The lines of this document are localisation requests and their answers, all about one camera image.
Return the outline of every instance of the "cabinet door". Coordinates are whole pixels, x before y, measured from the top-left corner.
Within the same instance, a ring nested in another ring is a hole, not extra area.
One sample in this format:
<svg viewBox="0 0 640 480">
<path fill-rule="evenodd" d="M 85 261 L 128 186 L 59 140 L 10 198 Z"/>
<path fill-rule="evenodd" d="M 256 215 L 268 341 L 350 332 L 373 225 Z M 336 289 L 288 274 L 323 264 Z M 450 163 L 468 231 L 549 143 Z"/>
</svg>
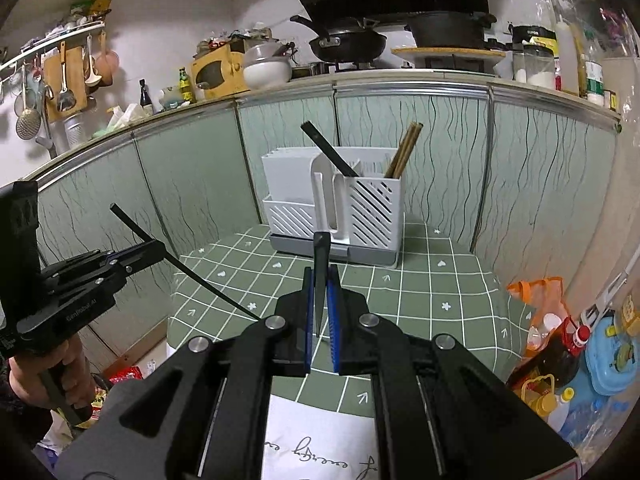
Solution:
<svg viewBox="0 0 640 480">
<path fill-rule="evenodd" d="M 476 253 L 503 283 L 562 276 L 568 285 L 600 218 L 615 141 L 566 117 L 495 104 Z"/>
<path fill-rule="evenodd" d="M 300 124 L 305 121 L 311 121 L 331 144 L 336 144 L 334 103 L 330 96 L 311 97 L 241 106 L 239 114 L 255 194 L 262 221 L 266 222 L 262 200 L 269 194 L 269 187 L 261 157 L 276 148 L 313 146 L 313 142 L 300 129 Z"/>
<path fill-rule="evenodd" d="M 40 191 L 38 245 L 45 261 L 52 264 L 94 249 L 117 251 L 139 243 L 109 211 L 112 202 L 166 243 L 130 142 Z M 122 355 L 168 315 L 173 272 L 161 262 L 131 276 L 116 293 L 116 306 L 91 323 L 114 354 Z M 104 349 L 95 353 L 102 355 Z"/>
<path fill-rule="evenodd" d="M 180 118 L 135 136 L 151 193 L 178 254 L 258 223 L 232 108 Z"/>
<path fill-rule="evenodd" d="M 429 95 L 337 97 L 344 146 L 397 147 L 424 125 L 404 170 L 404 211 L 465 247 L 478 216 L 486 153 L 486 102 Z"/>
</svg>

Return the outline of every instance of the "silver screw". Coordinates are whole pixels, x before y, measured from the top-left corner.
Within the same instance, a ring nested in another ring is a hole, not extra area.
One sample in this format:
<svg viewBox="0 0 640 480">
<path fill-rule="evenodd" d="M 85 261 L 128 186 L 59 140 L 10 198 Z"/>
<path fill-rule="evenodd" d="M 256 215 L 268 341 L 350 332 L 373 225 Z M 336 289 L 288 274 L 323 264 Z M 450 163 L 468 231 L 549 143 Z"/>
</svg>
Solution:
<svg viewBox="0 0 640 480">
<path fill-rule="evenodd" d="M 362 326 L 366 326 L 367 328 L 372 328 L 380 322 L 380 318 L 375 314 L 371 314 L 367 312 L 366 314 L 362 314 L 362 316 L 360 316 L 358 321 Z"/>
<path fill-rule="evenodd" d="M 271 330 L 277 330 L 287 324 L 282 316 L 269 316 L 264 320 L 264 324 Z"/>
<path fill-rule="evenodd" d="M 201 335 L 193 337 L 189 341 L 189 350 L 194 353 L 202 352 L 209 347 L 209 340 Z"/>
<path fill-rule="evenodd" d="M 436 346 L 440 350 L 451 350 L 456 345 L 456 340 L 449 334 L 440 334 L 436 338 Z"/>
</svg>

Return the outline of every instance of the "black sleeve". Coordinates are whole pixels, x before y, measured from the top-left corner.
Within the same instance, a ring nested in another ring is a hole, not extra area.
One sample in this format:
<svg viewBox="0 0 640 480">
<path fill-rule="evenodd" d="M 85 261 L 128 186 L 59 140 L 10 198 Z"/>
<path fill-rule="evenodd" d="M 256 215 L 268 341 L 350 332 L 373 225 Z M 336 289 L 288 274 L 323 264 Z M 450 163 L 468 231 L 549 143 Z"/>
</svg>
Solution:
<svg viewBox="0 0 640 480">
<path fill-rule="evenodd" d="M 0 410 L 12 420 L 22 439 L 35 447 L 52 425 L 51 412 L 25 404 L 9 385 L 9 363 L 0 358 Z"/>
</svg>

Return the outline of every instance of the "orange plastic bag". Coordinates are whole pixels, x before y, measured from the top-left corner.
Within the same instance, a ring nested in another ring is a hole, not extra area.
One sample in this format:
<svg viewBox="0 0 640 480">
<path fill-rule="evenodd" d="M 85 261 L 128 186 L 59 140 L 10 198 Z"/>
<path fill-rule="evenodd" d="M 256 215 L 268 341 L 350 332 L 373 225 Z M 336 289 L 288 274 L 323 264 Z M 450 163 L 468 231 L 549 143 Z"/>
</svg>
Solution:
<svg viewBox="0 0 640 480">
<path fill-rule="evenodd" d="M 565 318 L 569 316 L 569 311 L 562 299 L 564 295 L 564 285 L 562 278 L 559 276 L 545 278 L 544 280 L 537 280 L 535 282 L 511 283 L 511 285 L 507 287 L 507 290 L 514 298 L 518 298 L 536 309 L 533 316 L 531 316 L 530 327 L 541 326 L 545 314 L 556 314 L 561 320 L 565 320 Z M 539 353 L 546 346 L 548 339 L 547 337 L 542 345 L 535 351 L 527 347 L 523 362 L 521 362 L 520 365 Z"/>
</svg>

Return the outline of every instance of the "green checkered tablecloth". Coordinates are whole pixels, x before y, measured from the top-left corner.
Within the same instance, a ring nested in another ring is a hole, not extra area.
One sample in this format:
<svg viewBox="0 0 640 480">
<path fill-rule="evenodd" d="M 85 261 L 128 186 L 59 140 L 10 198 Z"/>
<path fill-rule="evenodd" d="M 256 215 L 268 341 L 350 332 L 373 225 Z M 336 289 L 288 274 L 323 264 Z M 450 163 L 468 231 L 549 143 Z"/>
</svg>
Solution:
<svg viewBox="0 0 640 480">
<path fill-rule="evenodd" d="M 242 306 L 267 317 L 280 296 L 300 290 L 304 269 L 312 265 L 311 258 L 275 253 L 269 234 L 268 226 L 258 225 L 181 259 Z M 405 222 L 403 240 L 398 268 L 338 264 L 342 285 L 366 296 L 370 311 L 405 333 L 455 336 L 506 380 L 524 352 L 532 309 L 511 298 L 488 267 L 440 230 Z M 233 337 L 253 322 L 182 273 L 175 275 L 173 301 L 167 331 L 172 348 L 196 335 Z M 334 412 L 372 416 L 369 378 L 332 372 L 327 317 L 320 340 L 314 336 L 312 373 L 304 379 L 276 377 L 272 393 Z"/>
</svg>

